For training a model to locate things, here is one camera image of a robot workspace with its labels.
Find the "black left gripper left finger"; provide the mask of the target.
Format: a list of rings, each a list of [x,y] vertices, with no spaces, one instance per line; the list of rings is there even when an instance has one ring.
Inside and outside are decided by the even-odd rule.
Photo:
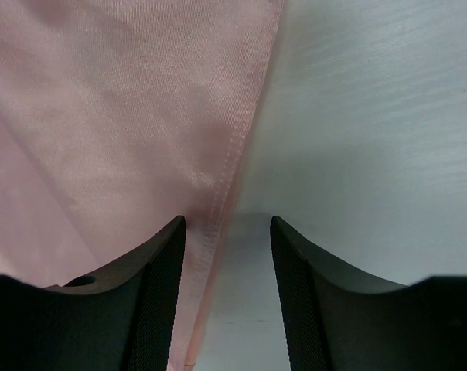
[[[46,369],[166,369],[185,237],[177,216],[109,264],[48,287],[56,338]]]

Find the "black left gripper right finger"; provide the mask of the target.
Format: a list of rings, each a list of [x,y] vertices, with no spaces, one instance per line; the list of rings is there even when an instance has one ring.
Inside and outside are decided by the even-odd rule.
[[[282,218],[271,252],[293,370],[421,370],[422,284],[369,274]]]

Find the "pink satin napkin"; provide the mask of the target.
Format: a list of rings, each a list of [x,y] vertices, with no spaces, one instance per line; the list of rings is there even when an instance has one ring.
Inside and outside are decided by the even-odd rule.
[[[65,284],[174,216],[191,370],[281,1],[0,1],[0,273]]]

